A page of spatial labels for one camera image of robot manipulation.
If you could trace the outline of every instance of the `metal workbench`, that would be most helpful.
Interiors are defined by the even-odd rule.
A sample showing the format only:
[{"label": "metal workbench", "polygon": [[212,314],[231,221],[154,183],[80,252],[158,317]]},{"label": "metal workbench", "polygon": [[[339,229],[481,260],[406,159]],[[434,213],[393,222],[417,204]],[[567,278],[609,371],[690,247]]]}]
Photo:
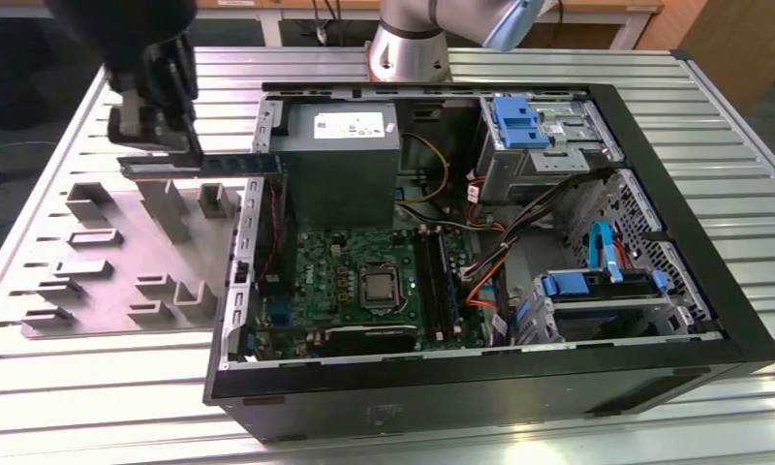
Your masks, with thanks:
[{"label": "metal workbench", "polygon": [[[775,157],[692,62],[668,52],[475,49],[454,49],[451,62],[462,81],[617,85],[775,337]],[[196,126],[210,151],[251,148],[262,81],[366,79],[359,48],[204,48],[198,63]],[[114,156],[126,149],[104,137],[115,100],[96,78],[0,252],[0,459],[775,463],[775,365],[700,388],[636,418],[266,447],[202,403],[208,331],[24,339],[13,300],[23,296],[9,291],[44,277],[46,267],[33,264],[52,257],[36,238],[75,225],[62,216],[66,191],[79,181],[130,183]]]}]

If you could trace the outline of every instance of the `yellow wire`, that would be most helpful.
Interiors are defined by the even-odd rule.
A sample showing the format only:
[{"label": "yellow wire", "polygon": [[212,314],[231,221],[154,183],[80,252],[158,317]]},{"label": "yellow wire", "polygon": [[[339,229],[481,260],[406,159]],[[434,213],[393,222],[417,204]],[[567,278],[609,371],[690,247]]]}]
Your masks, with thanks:
[{"label": "yellow wire", "polygon": [[449,185],[449,161],[446,160],[445,155],[442,154],[439,149],[437,147],[434,147],[434,144],[430,143],[430,141],[426,138],[423,138],[421,135],[414,134],[414,133],[403,133],[402,136],[407,136],[409,138],[414,138],[419,142],[422,142],[425,145],[429,146],[430,151],[434,152],[434,154],[439,158],[439,161],[442,162],[442,170],[443,170],[442,183],[439,184],[439,187],[437,188],[437,190],[434,192],[431,192],[426,196],[419,197],[417,199],[410,199],[407,201],[398,201],[397,202],[399,205],[407,205],[410,203],[422,203],[422,202],[429,201],[430,199],[437,197],[437,195],[445,190],[446,186]]}]

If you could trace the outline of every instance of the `floor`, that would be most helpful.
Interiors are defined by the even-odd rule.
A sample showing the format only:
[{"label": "floor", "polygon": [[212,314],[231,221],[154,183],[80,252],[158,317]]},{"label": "floor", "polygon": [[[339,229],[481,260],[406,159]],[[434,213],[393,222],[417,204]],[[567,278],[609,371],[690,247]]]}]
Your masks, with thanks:
[{"label": "floor", "polygon": [[[83,99],[86,89],[99,69],[99,60],[63,36],[51,20],[40,21],[41,32],[52,44],[55,64],[31,75],[33,86],[48,104],[46,120],[31,129],[0,130],[0,145],[17,141],[58,142],[72,114]],[[284,21],[282,25],[286,46],[315,46],[312,21]],[[346,45],[362,46],[374,37],[377,23],[357,21],[343,24]],[[339,39],[339,29],[331,24],[329,29],[331,44]],[[254,21],[224,20],[199,21],[191,30],[191,39],[200,46],[260,46],[264,44],[262,28]],[[775,153],[775,84],[746,115],[748,122]],[[54,151],[50,144],[15,145],[0,150],[0,246],[9,232],[13,219],[28,199],[37,176],[46,167]]]}]

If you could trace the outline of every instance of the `wooden cabinet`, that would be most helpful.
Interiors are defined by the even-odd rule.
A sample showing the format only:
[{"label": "wooden cabinet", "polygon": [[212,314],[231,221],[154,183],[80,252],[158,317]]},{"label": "wooden cabinet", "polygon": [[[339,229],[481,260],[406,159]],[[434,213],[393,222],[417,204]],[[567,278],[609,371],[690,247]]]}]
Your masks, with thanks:
[{"label": "wooden cabinet", "polygon": [[638,49],[682,49],[740,112],[775,80],[775,0],[664,0]]}]

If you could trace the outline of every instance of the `blue drive bracket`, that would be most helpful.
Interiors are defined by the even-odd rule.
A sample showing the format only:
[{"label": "blue drive bracket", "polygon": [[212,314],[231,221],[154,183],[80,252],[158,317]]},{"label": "blue drive bracket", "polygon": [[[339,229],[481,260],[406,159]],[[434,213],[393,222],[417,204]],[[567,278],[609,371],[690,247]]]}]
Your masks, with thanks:
[{"label": "blue drive bracket", "polygon": [[[597,253],[597,240],[601,239],[604,245],[604,259],[606,263],[601,264],[600,254]],[[591,223],[590,231],[590,268],[605,267],[612,275],[613,283],[624,282],[624,273],[618,266],[618,253],[616,251],[616,242],[612,236],[612,225],[605,221]]]},{"label": "blue drive bracket", "polygon": [[551,275],[561,295],[586,295],[590,285],[586,284],[583,273],[555,273]]},{"label": "blue drive bracket", "polygon": [[652,272],[652,279],[656,282],[656,286],[658,286],[658,291],[661,291],[661,294],[665,294],[668,288],[670,287],[670,278],[668,278],[668,273],[660,269],[654,269]]},{"label": "blue drive bracket", "polygon": [[541,113],[531,109],[525,97],[495,97],[494,117],[506,148],[550,146],[549,136],[541,130]]}]

